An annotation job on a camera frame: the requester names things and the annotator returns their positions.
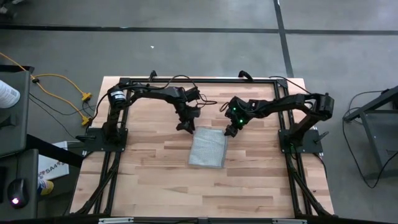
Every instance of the purple led light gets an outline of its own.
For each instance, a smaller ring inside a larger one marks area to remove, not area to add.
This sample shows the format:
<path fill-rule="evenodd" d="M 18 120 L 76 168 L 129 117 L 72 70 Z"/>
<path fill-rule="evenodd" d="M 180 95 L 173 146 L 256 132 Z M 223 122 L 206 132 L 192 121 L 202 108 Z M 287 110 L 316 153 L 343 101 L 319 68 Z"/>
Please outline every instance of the purple led light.
<path fill-rule="evenodd" d="M 12 202 L 16 205 L 19 203 L 19 200 L 18 200 L 18 198 L 14 198 L 14 199 L 12 199 Z"/>

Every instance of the yellow cord plug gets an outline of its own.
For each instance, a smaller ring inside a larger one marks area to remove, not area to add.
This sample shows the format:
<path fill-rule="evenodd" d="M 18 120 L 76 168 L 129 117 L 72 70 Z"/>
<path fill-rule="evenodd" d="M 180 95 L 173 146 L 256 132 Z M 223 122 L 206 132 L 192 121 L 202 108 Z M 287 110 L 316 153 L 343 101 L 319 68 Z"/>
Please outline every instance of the yellow cord plug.
<path fill-rule="evenodd" d="M 81 100 L 83 100 L 83 102 L 87 102 L 91 99 L 91 97 L 93 96 L 91 93 L 82 93 L 83 98 Z"/>
<path fill-rule="evenodd" d="M 81 123 L 82 126 L 90 124 L 91 118 L 87 118 L 86 116 L 82 116 L 81 118 L 83 119 L 83 122 Z"/>

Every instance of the computer mouse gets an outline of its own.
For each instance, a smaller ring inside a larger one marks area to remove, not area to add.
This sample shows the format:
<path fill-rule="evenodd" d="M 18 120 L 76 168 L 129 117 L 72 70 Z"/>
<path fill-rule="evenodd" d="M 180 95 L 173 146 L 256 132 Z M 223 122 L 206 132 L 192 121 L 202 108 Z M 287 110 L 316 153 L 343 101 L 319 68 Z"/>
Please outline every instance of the computer mouse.
<path fill-rule="evenodd" d="M 29 202 L 26 185 L 25 179 L 15 179 L 8 185 L 7 197 L 13 208 L 23 208 Z"/>

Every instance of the yellow extension cord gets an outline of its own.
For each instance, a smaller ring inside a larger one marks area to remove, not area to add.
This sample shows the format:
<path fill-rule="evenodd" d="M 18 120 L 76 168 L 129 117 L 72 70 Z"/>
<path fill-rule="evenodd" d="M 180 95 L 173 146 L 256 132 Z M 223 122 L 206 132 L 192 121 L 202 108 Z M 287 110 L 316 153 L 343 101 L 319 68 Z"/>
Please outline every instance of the yellow extension cord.
<path fill-rule="evenodd" d="M 18 67 L 20 67 L 23 71 L 26 71 L 26 69 L 25 69 L 24 67 L 22 67 L 19 63 L 17 63 L 16 61 L 14 61 L 13 59 L 11 59 L 11 58 L 8 57 L 7 55 L 5 55 L 5 54 L 3 54 L 3 53 L 1 53 L 1 52 L 0 52 L 0 55 L 2 55 L 3 57 L 5 57 L 6 59 L 12 61 L 14 64 L 16 64 Z M 83 95 L 83 98 L 81 99 L 82 101 L 87 101 L 87 100 L 89 100 L 89 99 L 91 98 L 91 96 L 92 96 L 91 93 L 85 93 L 85 92 L 83 92 L 83 91 L 82 91 L 76 84 L 74 84 L 69 78 L 64 77 L 63 75 L 52 74 L 52 73 L 46 73 L 46 74 L 40 74 L 40 75 L 36 75 L 36 76 L 30 75 L 30 78 L 33 80 L 33 79 L 38 78 L 38 77 L 46 77 L 46 76 L 47 76 L 47 77 L 48 77 L 48 76 L 59 77 L 59 78 L 63 78 L 63 79 L 65 79 L 66 81 L 70 82 L 70 83 Z M 40 88 L 41 90 L 43 90 L 44 93 L 46 93 L 46 94 L 48 94 L 48 95 L 50 95 L 50 96 L 52 96 L 52 97 L 55 97 L 55 98 L 57 98 L 57 99 L 59 99 L 59 100 L 62 100 L 62 101 L 64 101 L 64 102 L 68 103 L 73 109 L 75 109 L 75 110 L 80 114 L 80 116 L 81 116 L 81 118 L 82 118 L 82 120 L 83 120 L 83 122 L 81 123 L 81 125 L 85 126 L 85 125 L 87 125 L 87 124 L 90 122 L 90 119 L 87 118 L 75 105 L 73 105 L 73 103 L 71 103 L 70 101 L 68 101 L 68 100 L 66 100 L 66 99 L 64 99 L 64 98 L 62 98 L 61 96 L 57 96 L 57 95 L 55 95 L 55 94 L 53 94 L 53 93 L 50 93 L 50 92 L 47 91 L 40 83 L 36 83 L 36 84 L 39 86 L 39 88 Z"/>

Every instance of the black floor stripe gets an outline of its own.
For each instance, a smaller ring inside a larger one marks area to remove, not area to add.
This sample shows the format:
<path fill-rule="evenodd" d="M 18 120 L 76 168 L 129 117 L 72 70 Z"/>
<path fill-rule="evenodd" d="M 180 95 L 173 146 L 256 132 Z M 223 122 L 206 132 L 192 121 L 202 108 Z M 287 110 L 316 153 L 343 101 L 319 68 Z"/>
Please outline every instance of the black floor stripe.
<path fill-rule="evenodd" d="M 202 32 L 202 33 L 244 33 L 277 34 L 278 29 L 244 28 L 173 28 L 173 27 L 92 27 L 92 26 L 42 26 L 0 24 L 6 30 L 41 30 L 41 31 L 87 31 L 87 32 Z"/>
<path fill-rule="evenodd" d="M 398 30 L 306 30 L 286 29 L 286 34 L 304 35 L 398 35 Z"/>
<path fill-rule="evenodd" d="M 274 0 L 274 6 L 275 6 L 276 19 L 277 19 L 278 28 L 279 28 L 280 44 L 282 45 L 282 53 L 283 53 L 284 61 L 285 61 L 286 75 L 289 78 L 293 78 L 294 74 L 293 74 L 292 62 L 290 61 L 289 48 L 287 46 L 284 21 L 282 18 L 282 13 L 280 11 L 280 6 L 278 3 L 278 0 Z"/>

